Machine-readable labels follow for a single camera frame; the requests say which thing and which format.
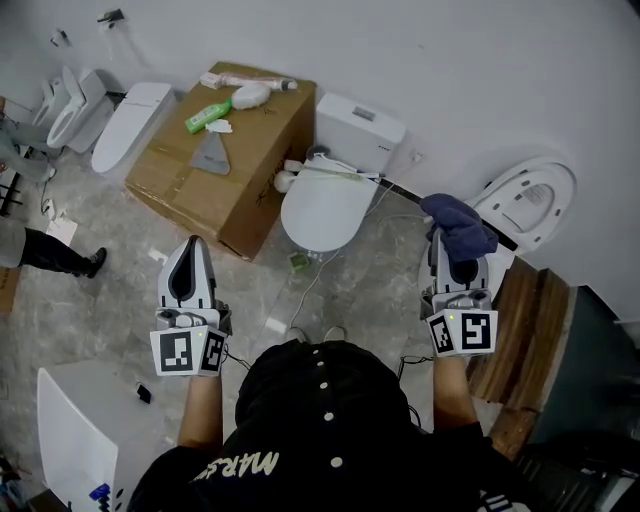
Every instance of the marble floor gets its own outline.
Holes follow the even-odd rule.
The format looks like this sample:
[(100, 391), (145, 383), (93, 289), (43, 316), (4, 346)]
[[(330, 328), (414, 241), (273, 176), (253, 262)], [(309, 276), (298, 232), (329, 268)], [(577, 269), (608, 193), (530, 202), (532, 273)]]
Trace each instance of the marble floor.
[[(155, 375), (148, 333), (162, 267), (153, 255), (170, 254), (188, 233), (92, 172), (89, 155), (65, 151), (56, 167), (47, 196), (78, 223), (71, 246), (84, 255), (101, 246), (110, 252), (94, 280), (24, 268), (14, 312), (0, 315), (0, 379), (7, 388), (0, 397), (0, 450), (21, 470), (27, 494), (44, 486), (36, 418), (38, 368), (85, 359), (116, 365), (127, 384), (140, 381), (152, 391), (165, 412), (168, 443), (177, 435), (187, 387), (186, 378)], [(25, 206), (12, 217), (46, 230), (39, 191), (25, 182), (22, 188)], [(295, 321), (313, 341), (321, 341), (332, 325), (344, 326), (349, 341), (371, 350), (394, 371), (402, 355), (431, 354), (426, 326), (418, 320), (416, 288), (426, 227), (418, 218), (387, 218), (401, 214), (421, 212), (411, 201), (387, 194), (355, 239), (324, 268)], [(254, 262), (211, 249), (217, 296), (233, 311), (229, 349), (234, 356), (253, 362), (282, 342), (322, 262), (292, 273), (287, 256), (295, 250), (279, 221)], [(225, 362), (225, 436), (235, 428), (233, 412), (245, 375), (240, 364)], [(407, 366), (401, 381), (426, 430), (433, 424), (431, 378), (426, 362)], [(476, 405), (487, 431), (499, 406)]]

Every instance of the blue towel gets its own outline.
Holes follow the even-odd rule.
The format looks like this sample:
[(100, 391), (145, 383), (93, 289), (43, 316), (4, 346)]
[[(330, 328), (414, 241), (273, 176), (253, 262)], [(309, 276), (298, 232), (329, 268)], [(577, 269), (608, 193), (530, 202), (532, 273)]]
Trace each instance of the blue towel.
[(433, 194), (420, 201), (420, 208), (433, 217), (436, 228), (453, 263), (475, 260), (498, 250), (498, 235), (482, 224), (478, 213), (469, 205), (448, 194)]

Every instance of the forearm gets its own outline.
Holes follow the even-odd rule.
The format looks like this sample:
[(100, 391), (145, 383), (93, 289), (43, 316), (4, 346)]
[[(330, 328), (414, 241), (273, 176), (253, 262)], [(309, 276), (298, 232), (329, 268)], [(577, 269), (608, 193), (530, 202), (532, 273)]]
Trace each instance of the forearm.
[(436, 358), (433, 365), (433, 422), (437, 430), (478, 421), (473, 407), (466, 364), (461, 357)]
[(192, 377), (178, 446), (217, 455), (222, 448), (222, 379)]

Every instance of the cardboard box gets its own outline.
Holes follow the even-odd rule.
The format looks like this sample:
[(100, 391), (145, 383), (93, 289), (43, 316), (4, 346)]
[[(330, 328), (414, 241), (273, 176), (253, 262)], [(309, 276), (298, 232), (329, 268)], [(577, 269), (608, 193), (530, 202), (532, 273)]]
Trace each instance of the cardboard box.
[[(248, 76), (275, 73), (218, 62), (212, 73)], [(233, 133), (222, 134), (231, 170), (227, 176), (189, 166), (206, 131), (191, 135), (185, 120), (204, 107), (223, 103), (236, 87), (213, 90), (198, 83), (165, 121), (126, 179), (127, 188), (160, 215), (207, 242), (253, 259), (280, 213), (282, 195), (273, 188), (284, 160), (305, 160), (313, 144), (315, 90), (273, 92), (264, 105), (225, 116)]]
[(13, 299), (20, 280), (20, 268), (0, 267), (0, 313), (13, 311)]

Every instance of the green bottle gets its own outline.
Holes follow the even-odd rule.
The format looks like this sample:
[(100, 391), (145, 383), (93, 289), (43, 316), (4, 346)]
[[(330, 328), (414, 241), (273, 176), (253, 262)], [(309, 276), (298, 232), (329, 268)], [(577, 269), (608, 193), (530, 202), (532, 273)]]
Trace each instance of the green bottle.
[(184, 124), (187, 125), (189, 133), (197, 133), (202, 130), (206, 124), (226, 116), (229, 110), (231, 110), (231, 98), (224, 103), (215, 103), (214, 105), (203, 108), (195, 116), (187, 119)]

